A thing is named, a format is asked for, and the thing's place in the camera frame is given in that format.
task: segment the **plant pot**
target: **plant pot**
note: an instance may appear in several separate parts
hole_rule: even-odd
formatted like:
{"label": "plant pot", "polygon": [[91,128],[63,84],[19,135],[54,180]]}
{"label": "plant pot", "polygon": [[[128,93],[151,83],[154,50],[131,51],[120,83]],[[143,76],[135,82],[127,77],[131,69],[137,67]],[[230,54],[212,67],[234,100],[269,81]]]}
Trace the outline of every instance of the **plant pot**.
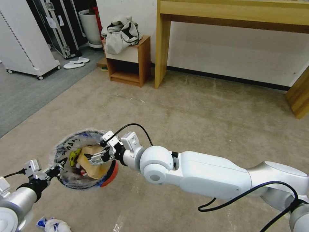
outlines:
{"label": "plant pot", "polygon": [[78,12],[81,24],[83,25],[86,37],[88,39],[88,44],[93,48],[101,48],[102,43],[96,15],[88,13],[89,10],[82,10]]}

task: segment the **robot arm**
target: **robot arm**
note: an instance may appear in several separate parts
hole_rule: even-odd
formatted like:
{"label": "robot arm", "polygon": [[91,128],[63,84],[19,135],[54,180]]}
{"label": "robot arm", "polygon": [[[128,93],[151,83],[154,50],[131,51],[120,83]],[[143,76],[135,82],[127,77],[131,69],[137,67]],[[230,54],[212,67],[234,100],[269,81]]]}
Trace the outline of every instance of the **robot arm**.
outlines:
{"label": "robot arm", "polygon": [[32,220],[33,204],[41,198],[51,179],[60,174],[66,160],[43,172],[36,159],[25,163],[23,170],[29,182],[15,192],[10,192],[10,184],[0,177],[0,232],[21,231]]}
{"label": "robot arm", "polygon": [[[102,139],[100,144],[105,147],[104,151],[89,157],[93,165],[117,159],[123,165],[141,172],[151,183],[174,184],[195,194],[230,200],[260,184],[270,181],[286,183],[295,189],[298,198],[303,201],[291,214],[291,231],[307,231],[309,176],[302,171],[268,161],[244,169],[225,158],[193,151],[177,153],[161,146],[144,149],[135,132],[126,133],[119,141],[109,131]],[[294,201],[292,190],[280,184],[262,187],[251,195],[260,196],[280,211]]]}

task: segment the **white slippers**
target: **white slippers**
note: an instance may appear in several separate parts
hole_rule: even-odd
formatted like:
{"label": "white slippers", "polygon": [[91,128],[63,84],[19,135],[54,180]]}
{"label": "white slippers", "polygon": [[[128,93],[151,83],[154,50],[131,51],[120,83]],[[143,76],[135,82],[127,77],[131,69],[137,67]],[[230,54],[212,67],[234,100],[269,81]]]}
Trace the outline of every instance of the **white slippers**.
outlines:
{"label": "white slippers", "polygon": [[79,57],[76,61],[70,61],[74,64],[80,64],[80,63],[88,63],[90,60],[88,58]]}
{"label": "white slippers", "polygon": [[65,64],[63,67],[65,69],[73,69],[85,66],[85,63],[89,62],[90,59],[79,57],[76,61],[70,61],[69,63]]}
{"label": "white slippers", "polygon": [[81,64],[74,64],[74,63],[72,63],[72,62],[70,61],[69,63],[65,64],[63,67],[64,67],[65,69],[73,69],[73,68],[79,68],[79,67],[83,67],[83,66],[85,66],[84,63],[81,63]]}

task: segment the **gray carpet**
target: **gray carpet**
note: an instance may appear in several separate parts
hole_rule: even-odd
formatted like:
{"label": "gray carpet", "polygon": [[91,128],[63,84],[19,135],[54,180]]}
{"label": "gray carpet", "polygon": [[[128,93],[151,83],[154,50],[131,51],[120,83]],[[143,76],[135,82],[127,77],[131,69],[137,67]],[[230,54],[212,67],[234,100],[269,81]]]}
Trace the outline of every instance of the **gray carpet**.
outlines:
{"label": "gray carpet", "polygon": [[[90,59],[84,67],[54,70],[42,81],[33,75],[9,74],[0,64],[0,138],[93,71],[97,61],[104,57],[103,51],[95,51],[88,46],[80,50],[82,57]],[[69,62],[55,50],[52,53],[62,67]]]}

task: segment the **red object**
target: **red object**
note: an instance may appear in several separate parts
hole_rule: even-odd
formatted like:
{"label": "red object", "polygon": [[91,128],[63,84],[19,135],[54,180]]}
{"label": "red object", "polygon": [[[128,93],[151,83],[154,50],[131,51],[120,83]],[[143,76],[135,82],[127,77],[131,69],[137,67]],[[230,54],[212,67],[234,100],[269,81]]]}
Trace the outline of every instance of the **red object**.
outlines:
{"label": "red object", "polygon": [[101,184],[100,187],[102,188],[104,186],[107,186],[110,182],[112,182],[115,179],[117,173],[118,173],[118,163],[116,162],[112,175],[105,182],[103,182],[103,184]]}
{"label": "red object", "polygon": [[102,24],[101,24],[101,20],[100,20],[100,15],[99,15],[99,10],[97,7],[93,7],[94,13],[96,14],[96,18],[97,18],[97,24],[98,24],[98,28],[99,28],[99,32],[100,32],[100,37],[101,40],[103,39],[103,37],[101,36],[101,31],[102,31]]}
{"label": "red object", "polygon": [[80,170],[80,174],[84,177],[88,175],[84,169]]}

